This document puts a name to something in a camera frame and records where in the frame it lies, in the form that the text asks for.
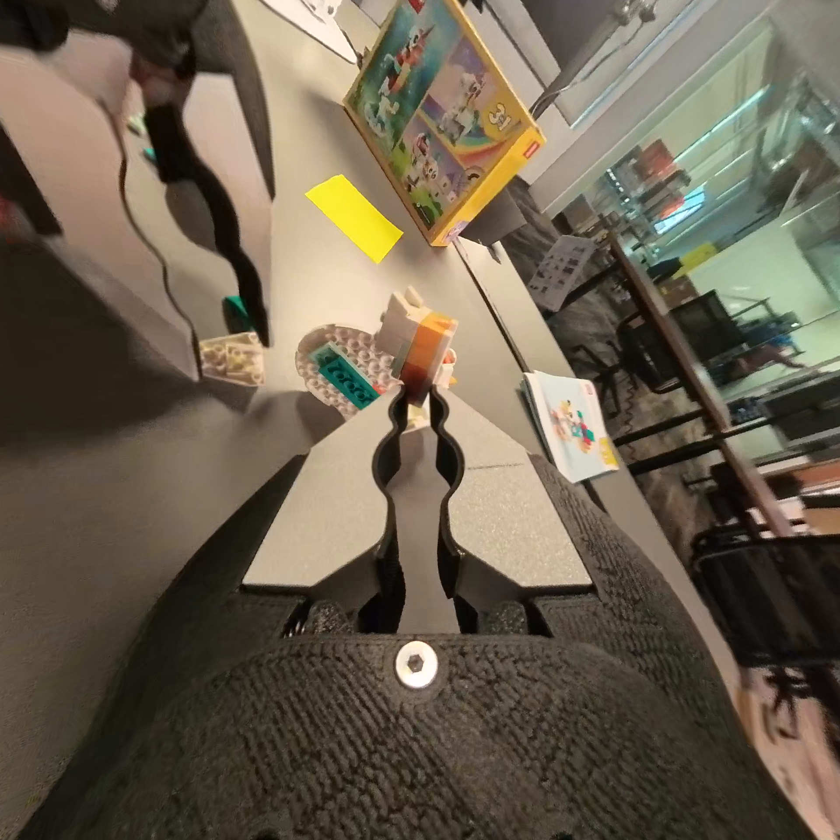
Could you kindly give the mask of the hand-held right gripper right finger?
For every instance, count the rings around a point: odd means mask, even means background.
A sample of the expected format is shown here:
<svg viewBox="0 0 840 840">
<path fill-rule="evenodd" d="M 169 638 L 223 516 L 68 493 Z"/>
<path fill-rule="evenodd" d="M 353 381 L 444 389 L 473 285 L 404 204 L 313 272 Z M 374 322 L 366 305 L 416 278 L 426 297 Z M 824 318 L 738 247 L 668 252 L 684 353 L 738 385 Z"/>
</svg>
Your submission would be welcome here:
<svg viewBox="0 0 840 840">
<path fill-rule="evenodd" d="M 440 508 L 438 572 L 448 597 L 589 592 L 592 578 L 537 467 L 517 440 L 450 391 L 429 395 Z"/>
</svg>

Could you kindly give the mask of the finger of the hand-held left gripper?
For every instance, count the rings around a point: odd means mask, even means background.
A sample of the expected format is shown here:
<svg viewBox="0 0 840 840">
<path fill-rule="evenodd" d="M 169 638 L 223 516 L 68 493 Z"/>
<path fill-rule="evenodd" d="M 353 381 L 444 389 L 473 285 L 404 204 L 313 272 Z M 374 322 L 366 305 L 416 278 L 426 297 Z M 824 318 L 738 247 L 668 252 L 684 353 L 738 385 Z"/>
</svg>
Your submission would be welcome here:
<svg viewBox="0 0 840 840">
<path fill-rule="evenodd" d="M 129 207 L 127 154 L 114 117 L 40 59 L 2 59 L 1 116 L 58 224 L 41 241 L 163 361 L 198 381 L 194 328 Z"/>
<path fill-rule="evenodd" d="M 227 261 L 270 347 L 276 179 L 266 92 L 235 4 L 211 3 L 212 65 L 192 77 L 182 110 L 144 108 L 144 124 L 176 224 Z"/>
</svg>

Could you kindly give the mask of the yellow sticky note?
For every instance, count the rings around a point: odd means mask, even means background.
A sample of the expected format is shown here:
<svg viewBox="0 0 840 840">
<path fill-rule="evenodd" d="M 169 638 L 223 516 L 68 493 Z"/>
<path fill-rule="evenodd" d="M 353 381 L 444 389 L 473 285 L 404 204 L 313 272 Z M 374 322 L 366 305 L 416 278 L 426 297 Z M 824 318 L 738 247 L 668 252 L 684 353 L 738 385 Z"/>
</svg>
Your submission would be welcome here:
<svg viewBox="0 0 840 840">
<path fill-rule="evenodd" d="M 376 265 L 403 236 L 345 175 L 313 186 L 305 197 Z"/>
</svg>

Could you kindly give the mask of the black mesh office chair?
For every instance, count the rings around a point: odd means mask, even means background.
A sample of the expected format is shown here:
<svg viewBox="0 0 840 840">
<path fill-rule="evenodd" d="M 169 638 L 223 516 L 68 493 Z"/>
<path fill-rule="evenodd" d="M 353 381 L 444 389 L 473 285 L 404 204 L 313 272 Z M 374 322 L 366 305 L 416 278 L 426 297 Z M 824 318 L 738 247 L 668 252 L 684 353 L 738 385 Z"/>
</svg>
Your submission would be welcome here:
<svg viewBox="0 0 840 840">
<path fill-rule="evenodd" d="M 682 304 L 670 316 L 702 364 L 718 360 L 742 344 L 738 324 L 715 291 Z M 622 369 L 650 391 L 664 394 L 684 384 L 666 341 L 643 316 L 634 314 L 622 320 L 616 339 Z"/>
</svg>

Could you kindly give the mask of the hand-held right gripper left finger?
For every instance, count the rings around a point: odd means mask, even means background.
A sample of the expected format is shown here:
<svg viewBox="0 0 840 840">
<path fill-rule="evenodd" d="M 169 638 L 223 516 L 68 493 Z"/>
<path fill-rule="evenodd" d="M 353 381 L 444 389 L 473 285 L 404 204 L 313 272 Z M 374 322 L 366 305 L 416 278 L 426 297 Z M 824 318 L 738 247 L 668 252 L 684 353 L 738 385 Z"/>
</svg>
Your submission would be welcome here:
<svg viewBox="0 0 840 840">
<path fill-rule="evenodd" d="M 400 433 L 392 387 L 310 450 L 242 585 L 299 595 L 377 595 L 377 561 L 394 531 L 378 458 Z"/>
</svg>

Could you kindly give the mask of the round white lego base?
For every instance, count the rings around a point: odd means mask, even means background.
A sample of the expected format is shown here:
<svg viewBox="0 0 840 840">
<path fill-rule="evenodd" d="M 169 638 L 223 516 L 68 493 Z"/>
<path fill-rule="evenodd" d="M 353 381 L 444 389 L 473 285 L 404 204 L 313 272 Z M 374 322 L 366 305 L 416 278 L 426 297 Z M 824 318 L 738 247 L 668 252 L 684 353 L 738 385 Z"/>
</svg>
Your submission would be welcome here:
<svg viewBox="0 0 840 840">
<path fill-rule="evenodd" d="M 392 374 L 393 357 L 375 347 L 372 334 L 335 323 L 310 330 L 298 344 L 296 371 L 308 391 L 324 405 L 334 408 L 342 420 L 350 420 L 361 408 L 320 372 L 319 352 L 327 345 L 334 345 L 359 376 L 365 378 L 371 392 L 376 393 L 372 400 L 400 383 Z"/>
</svg>

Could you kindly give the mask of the lego instruction booklet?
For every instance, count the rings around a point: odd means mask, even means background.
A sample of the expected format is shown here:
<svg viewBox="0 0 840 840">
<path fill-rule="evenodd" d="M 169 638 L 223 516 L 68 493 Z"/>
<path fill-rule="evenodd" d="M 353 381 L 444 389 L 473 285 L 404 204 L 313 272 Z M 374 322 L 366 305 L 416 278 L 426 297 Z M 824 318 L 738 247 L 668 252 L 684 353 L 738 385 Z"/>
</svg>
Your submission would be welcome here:
<svg viewBox="0 0 840 840">
<path fill-rule="evenodd" d="M 554 467 L 580 484 L 619 470 L 591 381 L 540 371 L 521 382 L 528 410 Z"/>
</svg>

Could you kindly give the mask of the yellow lego box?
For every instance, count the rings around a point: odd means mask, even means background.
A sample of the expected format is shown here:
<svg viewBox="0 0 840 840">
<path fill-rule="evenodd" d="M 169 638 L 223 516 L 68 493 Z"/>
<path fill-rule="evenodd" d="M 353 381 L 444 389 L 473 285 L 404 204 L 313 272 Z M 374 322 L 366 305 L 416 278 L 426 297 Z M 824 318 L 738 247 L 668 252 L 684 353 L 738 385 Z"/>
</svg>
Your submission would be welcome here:
<svg viewBox="0 0 840 840">
<path fill-rule="evenodd" d="M 433 247 L 546 143 L 458 2 L 396 2 L 343 107 Z"/>
</svg>

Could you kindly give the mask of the long wooden table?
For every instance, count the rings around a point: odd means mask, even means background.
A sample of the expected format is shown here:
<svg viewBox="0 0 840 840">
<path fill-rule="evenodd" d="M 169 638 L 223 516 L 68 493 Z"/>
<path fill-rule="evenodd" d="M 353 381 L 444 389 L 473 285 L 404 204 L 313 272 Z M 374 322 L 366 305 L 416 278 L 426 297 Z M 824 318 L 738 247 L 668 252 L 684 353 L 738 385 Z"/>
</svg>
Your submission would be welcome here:
<svg viewBox="0 0 840 840">
<path fill-rule="evenodd" d="M 736 434 L 740 434 L 741 430 L 731 425 L 729 410 L 719 390 L 699 362 L 679 325 L 668 313 L 653 281 L 626 256 L 620 240 L 614 233 L 608 234 L 607 241 L 612 256 L 621 266 L 638 314 L 644 317 L 664 341 L 676 363 L 686 393 L 698 404 L 700 417 L 707 422 L 711 430 L 711 450 L 718 451 L 733 469 L 738 482 L 751 500 L 751 506 L 761 513 L 765 526 L 777 537 L 794 535 L 792 525 L 766 479 L 733 443 Z"/>
</svg>

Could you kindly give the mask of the white orange lego body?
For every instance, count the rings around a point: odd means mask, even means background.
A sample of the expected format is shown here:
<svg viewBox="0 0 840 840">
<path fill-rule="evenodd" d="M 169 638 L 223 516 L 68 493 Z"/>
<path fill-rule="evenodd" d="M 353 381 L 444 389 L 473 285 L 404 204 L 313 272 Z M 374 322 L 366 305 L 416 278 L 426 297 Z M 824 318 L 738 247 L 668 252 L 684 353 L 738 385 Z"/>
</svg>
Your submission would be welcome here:
<svg viewBox="0 0 840 840">
<path fill-rule="evenodd" d="M 457 320 L 427 307 L 413 287 L 391 294 L 374 347 L 391 357 L 391 373 L 403 383 L 409 403 L 420 406 L 433 388 L 450 387 L 457 327 Z"/>
</svg>

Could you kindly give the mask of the printed paper sheet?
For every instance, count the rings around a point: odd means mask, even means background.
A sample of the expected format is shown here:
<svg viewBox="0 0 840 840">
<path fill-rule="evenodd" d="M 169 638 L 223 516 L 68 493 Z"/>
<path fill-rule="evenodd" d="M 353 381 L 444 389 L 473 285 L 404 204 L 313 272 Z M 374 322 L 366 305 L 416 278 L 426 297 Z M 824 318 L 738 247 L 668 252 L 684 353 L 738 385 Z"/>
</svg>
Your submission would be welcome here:
<svg viewBox="0 0 840 840">
<path fill-rule="evenodd" d="M 595 247 L 593 239 L 574 235 L 562 235 L 552 245 L 526 284 L 532 300 L 542 312 L 560 310 Z"/>
</svg>

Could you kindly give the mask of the white clear lego brick cluster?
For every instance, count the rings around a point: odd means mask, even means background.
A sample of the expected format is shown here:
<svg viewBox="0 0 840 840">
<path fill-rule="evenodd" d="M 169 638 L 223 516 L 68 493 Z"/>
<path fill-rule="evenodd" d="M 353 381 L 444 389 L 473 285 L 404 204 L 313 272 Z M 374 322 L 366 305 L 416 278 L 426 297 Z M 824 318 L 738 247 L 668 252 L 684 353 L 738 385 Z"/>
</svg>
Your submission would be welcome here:
<svg viewBox="0 0 840 840">
<path fill-rule="evenodd" d="M 266 384 L 265 348 L 255 331 L 205 339 L 198 351 L 204 379 L 248 388 Z"/>
</svg>

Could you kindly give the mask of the person's left hand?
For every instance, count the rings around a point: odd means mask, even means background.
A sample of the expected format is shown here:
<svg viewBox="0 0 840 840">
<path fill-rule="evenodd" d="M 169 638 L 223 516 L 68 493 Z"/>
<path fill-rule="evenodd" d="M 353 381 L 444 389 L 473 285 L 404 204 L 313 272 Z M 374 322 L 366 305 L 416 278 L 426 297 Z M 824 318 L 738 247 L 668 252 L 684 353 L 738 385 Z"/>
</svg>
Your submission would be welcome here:
<svg viewBox="0 0 840 840">
<path fill-rule="evenodd" d="M 192 85 L 190 77 L 180 77 L 174 69 L 156 65 L 138 51 L 132 54 L 130 78 L 140 87 L 146 110 L 163 106 L 182 110 Z"/>
</svg>

